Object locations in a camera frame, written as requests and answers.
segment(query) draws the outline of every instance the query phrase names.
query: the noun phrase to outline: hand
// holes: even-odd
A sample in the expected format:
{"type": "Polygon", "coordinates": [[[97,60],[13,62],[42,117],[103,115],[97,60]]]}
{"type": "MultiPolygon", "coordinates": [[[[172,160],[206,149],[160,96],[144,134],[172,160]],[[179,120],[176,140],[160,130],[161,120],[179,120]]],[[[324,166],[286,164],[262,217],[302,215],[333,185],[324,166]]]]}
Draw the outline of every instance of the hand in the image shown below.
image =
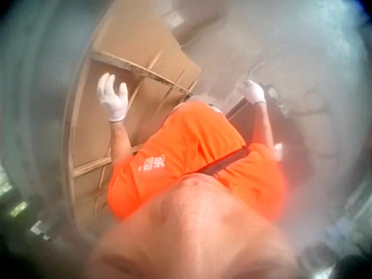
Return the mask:
{"type": "Polygon", "coordinates": [[[119,96],[114,92],[115,75],[106,73],[98,81],[97,92],[100,103],[110,113],[109,121],[122,121],[128,108],[128,89],[125,83],[120,84],[119,96]]]}
{"type": "Polygon", "coordinates": [[[239,92],[245,97],[245,99],[255,105],[256,103],[266,103],[265,95],[261,86],[253,82],[252,80],[245,80],[239,87],[239,92]]]}

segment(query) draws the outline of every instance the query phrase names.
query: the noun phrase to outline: black strap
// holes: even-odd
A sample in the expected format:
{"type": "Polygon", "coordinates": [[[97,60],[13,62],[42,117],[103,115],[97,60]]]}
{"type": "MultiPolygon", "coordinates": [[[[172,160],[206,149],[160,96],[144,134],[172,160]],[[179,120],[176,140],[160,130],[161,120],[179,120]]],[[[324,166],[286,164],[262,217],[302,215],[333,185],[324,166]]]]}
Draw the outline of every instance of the black strap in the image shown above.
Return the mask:
{"type": "Polygon", "coordinates": [[[211,164],[206,165],[205,167],[196,171],[196,173],[203,173],[203,174],[212,176],[218,173],[220,170],[225,169],[230,164],[236,162],[237,160],[240,160],[248,156],[248,154],[249,154],[249,149],[246,147],[243,147],[241,149],[234,151],[233,153],[226,155],[225,157],[222,157],[221,159],[214,161],[211,164]]]}

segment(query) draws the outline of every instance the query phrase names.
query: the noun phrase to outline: wooden board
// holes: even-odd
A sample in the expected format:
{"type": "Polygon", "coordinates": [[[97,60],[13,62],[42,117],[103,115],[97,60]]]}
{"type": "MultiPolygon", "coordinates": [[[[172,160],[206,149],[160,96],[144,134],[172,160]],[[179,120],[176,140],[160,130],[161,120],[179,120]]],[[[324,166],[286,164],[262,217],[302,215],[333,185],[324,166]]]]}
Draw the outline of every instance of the wooden board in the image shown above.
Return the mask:
{"type": "Polygon", "coordinates": [[[115,74],[116,91],[127,83],[131,106],[124,125],[135,152],[193,89],[201,72],[144,0],[117,1],[100,24],[91,53],[76,93],[69,139],[69,188],[82,226],[107,205],[112,172],[108,116],[96,94],[99,78],[115,74]]]}

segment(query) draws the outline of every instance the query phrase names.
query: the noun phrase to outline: orange t-shirt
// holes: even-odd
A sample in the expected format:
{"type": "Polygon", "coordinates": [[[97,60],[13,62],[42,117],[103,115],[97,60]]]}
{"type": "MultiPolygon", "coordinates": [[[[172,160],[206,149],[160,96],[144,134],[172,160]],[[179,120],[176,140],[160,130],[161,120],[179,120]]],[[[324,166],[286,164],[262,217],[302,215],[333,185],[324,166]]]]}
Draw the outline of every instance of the orange t-shirt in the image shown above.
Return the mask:
{"type": "MultiPolygon", "coordinates": [[[[135,156],[117,164],[108,190],[113,213],[127,217],[181,176],[198,171],[245,146],[222,113],[203,102],[182,104],[135,156]]],[[[281,210],[284,180],[271,152],[250,144],[250,153],[214,177],[262,216],[281,210]]]]}

